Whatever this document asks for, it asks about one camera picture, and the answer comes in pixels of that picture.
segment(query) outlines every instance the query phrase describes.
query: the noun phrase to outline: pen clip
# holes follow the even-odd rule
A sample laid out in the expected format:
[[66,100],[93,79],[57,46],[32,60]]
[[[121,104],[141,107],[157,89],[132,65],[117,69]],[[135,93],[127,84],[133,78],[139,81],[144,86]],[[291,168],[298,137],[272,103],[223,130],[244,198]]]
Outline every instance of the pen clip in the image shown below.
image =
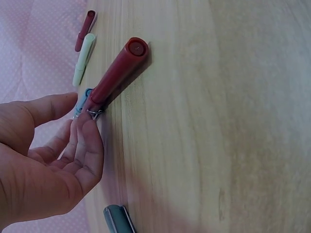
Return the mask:
[[96,36],[96,35],[94,35],[94,36],[95,36],[94,41],[92,42],[91,48],[89,49],[88,54],[87,54],[87,57],[86,57],[85,68],[86,68],[86,66],[88,65],[88,62],[89,62],[89,60],[90,60],[90,58],[91,58],[91,56],[92,56],[92,53],[93,53],[93,51],[94,51],[94,49],[95,49],[97,36]]

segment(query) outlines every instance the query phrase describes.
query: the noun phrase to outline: red pen cap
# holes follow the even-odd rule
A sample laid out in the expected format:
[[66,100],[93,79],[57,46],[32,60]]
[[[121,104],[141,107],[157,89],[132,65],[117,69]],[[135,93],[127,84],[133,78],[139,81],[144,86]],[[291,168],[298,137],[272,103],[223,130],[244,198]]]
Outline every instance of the red pen cap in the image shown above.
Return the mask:
[[148,53],[149,49],[145,41],[137,37],[131,38],[113,61],[99,84],[91,91],[84,104],[83,111],[99,111],[118,85],[143,65]]
[[84,24],[82,26],[82,29],[78,34],[76,46],[74,48],[74,50],[76,52],[80,52],[82,44],[83,44],[84,37],[88,34],[89,28],[90,28],[94,18],[95,18],[95,11],[88,11],[86,19],[84,21]]

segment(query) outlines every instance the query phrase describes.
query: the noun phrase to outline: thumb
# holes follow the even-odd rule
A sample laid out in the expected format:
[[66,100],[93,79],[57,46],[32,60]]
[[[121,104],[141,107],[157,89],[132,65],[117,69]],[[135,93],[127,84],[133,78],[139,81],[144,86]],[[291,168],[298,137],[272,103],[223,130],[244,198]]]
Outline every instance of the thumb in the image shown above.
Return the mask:
[[66,115],[75,106],[77,93],[45,96],[40,99],[23,102],[31,114],[35,127]]

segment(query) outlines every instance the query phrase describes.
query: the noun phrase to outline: finger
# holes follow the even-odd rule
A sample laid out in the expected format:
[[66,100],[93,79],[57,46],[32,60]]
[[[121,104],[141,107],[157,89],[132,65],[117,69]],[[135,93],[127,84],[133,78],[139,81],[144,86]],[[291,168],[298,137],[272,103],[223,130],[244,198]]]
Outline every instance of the finger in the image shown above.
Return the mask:
[[88,120],[83,125],[86,155],[83,165],[75,173],[83,195],[86,195],[102,178],[104,165],[104,146],[96,122]]
[[31,157],[35,152],[42,157],[46,164],[57,159],[69,142],[71,123],[72,120],[67,120],[45,146],[29,150],[28,157]]
[[78,144],[75,151],[75,157],[73,163],[69,163],[64,167],[65,171],[75,174],[80,168],[83,167],[85,156],[86,156],[86,144],[83,137],[83,126],[84,124],[92,120],[92,117],[88,113],[82,113],[77,119],[77,138]]
[[77,102],[77,93],[45,96],[22,102],[34,120],[35,127],[66,115]]
[[92,117],[88,113],[82,113],[78,117],[77,121],[77,137],[78,137],[78,144],[77,144],[77,150],[74,159],[78,160],[81,164],[84,163],[84,158],[86,155],[86,143],[83,136],[83,126],[84,124],[92,120]]
[[77,138],[77,119],[73,120],[70,126],[70,137],[69,143],[66,146],[64,153],[62,154],[59,160],[54,160],[51,162],[50,166],[56,166],[58,168],[63,168],[67,164],[71,163],[74,160],[76,153],[78,138]]

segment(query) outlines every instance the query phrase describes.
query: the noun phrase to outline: metal ring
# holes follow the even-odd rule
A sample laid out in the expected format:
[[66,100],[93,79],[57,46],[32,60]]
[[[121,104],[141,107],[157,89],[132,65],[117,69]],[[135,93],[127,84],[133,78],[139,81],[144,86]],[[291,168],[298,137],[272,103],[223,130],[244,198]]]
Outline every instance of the metal ring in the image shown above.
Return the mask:
[[98,115],[98,114],[102,114],[102,113],[104,113],[104,111],[103,110],[99,110],[98,112],[94,112],[94,111],[91,111],[91,110],[88,110],[87,109],[87,111],[86,111],[87,113],[90,113],[90,114],[94,114],[94,115]]

